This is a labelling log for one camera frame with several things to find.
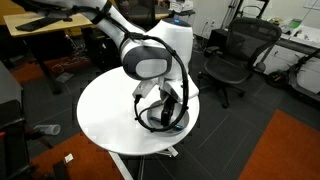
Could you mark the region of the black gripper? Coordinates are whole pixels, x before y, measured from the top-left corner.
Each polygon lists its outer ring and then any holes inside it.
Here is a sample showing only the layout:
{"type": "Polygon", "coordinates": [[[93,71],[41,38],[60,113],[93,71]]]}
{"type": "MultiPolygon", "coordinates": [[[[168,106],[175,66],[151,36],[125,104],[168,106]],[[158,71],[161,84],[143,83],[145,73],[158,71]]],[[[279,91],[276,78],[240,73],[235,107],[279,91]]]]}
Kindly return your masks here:
{"type": "Polygon", "coordinates": [[[170,124],[171,117],[173,115],[174,106],[176,101],[169,97],[163,104],[163,110],[161,112],[161,124],[168,126],[170,124]]]}

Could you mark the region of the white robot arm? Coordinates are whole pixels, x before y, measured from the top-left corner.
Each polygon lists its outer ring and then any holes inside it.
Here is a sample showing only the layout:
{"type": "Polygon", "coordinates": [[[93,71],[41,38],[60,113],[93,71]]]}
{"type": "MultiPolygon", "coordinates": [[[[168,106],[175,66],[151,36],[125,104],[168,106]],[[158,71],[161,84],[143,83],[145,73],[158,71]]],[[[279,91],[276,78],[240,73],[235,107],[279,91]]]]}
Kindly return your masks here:
{"type": "Polygon", "coordinates": [[[110,0],[13,0],[32,12],[49,17],[81,14],[106,33],[116,44],[124,72],[140,82],[134,91],[136,100],[158,86],[162,101],[160,126],[144,127],[166,131],[186,114],[188,100],[197,95],[188,80],[191,59],[192,27],[173,18],[160,20],[145,31],[129,22],[110,0]]]}

